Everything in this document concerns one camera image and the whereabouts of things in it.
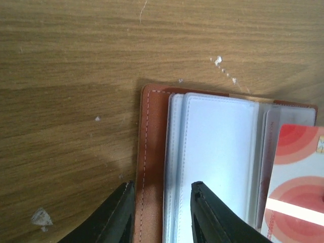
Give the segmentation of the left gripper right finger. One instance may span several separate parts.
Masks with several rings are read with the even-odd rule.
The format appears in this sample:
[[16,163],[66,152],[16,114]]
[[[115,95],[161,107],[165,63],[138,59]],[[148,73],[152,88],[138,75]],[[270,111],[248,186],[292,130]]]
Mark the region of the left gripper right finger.
[[194,242],[270,242],[238,217],[202,181],[191,185],[190,210]]

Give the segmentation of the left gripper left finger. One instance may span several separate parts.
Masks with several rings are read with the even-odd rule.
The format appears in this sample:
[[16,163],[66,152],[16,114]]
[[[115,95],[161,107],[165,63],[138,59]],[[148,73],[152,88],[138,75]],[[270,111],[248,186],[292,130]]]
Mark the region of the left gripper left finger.
[[134,182],[122,183],[81,225],[60,242],[132,242]]

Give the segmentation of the red circles card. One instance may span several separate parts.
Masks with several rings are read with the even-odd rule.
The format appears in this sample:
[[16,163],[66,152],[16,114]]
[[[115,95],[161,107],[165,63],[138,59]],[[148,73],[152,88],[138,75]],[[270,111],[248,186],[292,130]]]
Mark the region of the red circles card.
[[323,127],[282,125],[261,233],[272,242],[323,242]]

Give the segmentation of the white VIP card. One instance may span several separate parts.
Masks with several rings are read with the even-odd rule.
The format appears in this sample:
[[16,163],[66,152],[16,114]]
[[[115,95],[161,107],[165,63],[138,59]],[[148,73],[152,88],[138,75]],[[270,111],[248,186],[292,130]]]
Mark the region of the white VIP card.
[[265,203],[269,188],[269,181],[273,165],[274,150],[277,142],[280,109],[278,107],[267,111],[262,150],[260,186],[256,214],[256,228],[261,228]]

